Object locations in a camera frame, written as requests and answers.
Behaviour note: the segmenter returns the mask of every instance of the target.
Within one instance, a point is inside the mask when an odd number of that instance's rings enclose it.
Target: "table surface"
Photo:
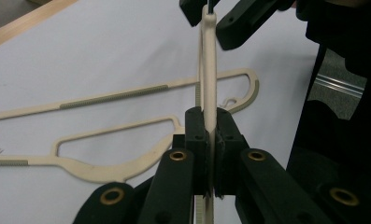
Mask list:
[[[218,21],[234,5],[220,2],[215,8]],[[24,16],[26,21],[34,18],[32,25],[26,22],[21,28],[24,21],[15,21],[11,28],[0,29],[0,111],[196,75],[199,28],[189,25],[178,1],[55,0],[41,8],[43,13]],[[33,13],[43,16],[38,19]],[[255,102],[233,117],[249,145],[270,152],[283,167],[318,50],[305,38],[306,26],[293,9],[276,12],[239,49],[217,48],[218,71],[256,72],[260,90]],[[247,89],[242,77],[219,81],[218,103],[242,97]],[[168,115],[184,125],[184,112],[193,106],[194,87],[184,87],[4,119],[0,148],[2,155],[44,156],[55,140],[70,134]],[[171,124],[164,122],[65,143],[60,156],[118,164],[142,155],[171,131]],[[156,165],[128,183],[136,186],[155,170]],[[0,223],[71,223],[99,186],[55,166],[0,167]],[[240,223],[233,197],[216,200],[215,211],[215,223]]]

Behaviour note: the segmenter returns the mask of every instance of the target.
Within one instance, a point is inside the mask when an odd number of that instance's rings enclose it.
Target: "white tabletop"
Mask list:
[[[235,4],[221,1],[218,21]],[[252,105],[233,115],[251,147],[285,167],[306,97],[318,45],[305,38],[295,11],[276,12],[241,48],[222,51],[218,71],[250,68],[260,80]],[[178,1],[79,0],[0,46],[0,111],[164,83],[197,72],[199,28]],[[220,82],[218,101],[243,96],[238,78]],[[63,136],[142,119],[175,115],[194,106],[193,87],[103,105],[0,120],[2,155],[48,155]],[[61,156],[98,165],[136,158],[170,133],[156,124],[63,144]],[[156,165],[128,181],[136,186]],[[0,167],[0,224],[71,223],[101,184],[59,167]],[[215,223],[240,223],[234,198],[215,202]]]

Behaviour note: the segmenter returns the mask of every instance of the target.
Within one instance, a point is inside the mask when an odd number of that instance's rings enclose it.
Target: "metal floor strip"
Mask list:
[[[354,86],[346,81],[327,77],[322,74],[317,74],[314,83],[322,85],[323,87],[333,89],[335,91],[341,91],[357,98],[361,98],[364,92],[364,88]]]

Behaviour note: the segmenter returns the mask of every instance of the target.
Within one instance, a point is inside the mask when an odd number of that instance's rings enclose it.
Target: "brass ring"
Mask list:
[[[117,193],[113,198],[108,196],[109,193]],[[124,197],[124,191],[120,188],[107,189],[100,197],[100,202],[105,205],[112,205],[120,202]]]
[[[186,159],[186,153],[182,151],[174,151],[170,153],[170,159],[173,161],[183,161]]]
[[[347,206],[357,206],[360,203],[357,196],[346,189],[331,188],[330,195],[335,201]]]
[[[264,160],[266,160],[265,154],[263,154],[262,152],[257,152],[257,151],[249,152],[249,158],[254,160],[254,161],[264,161]]]

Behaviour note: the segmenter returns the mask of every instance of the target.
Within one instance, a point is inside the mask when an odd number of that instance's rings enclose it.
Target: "floor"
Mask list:
[[[40,0],[0,0],[0,27],[40,7]],[[344,59],[328,50],[308,100],[328,104],[341,119],[349,119],[363,93],[365,78],[346,71]]]

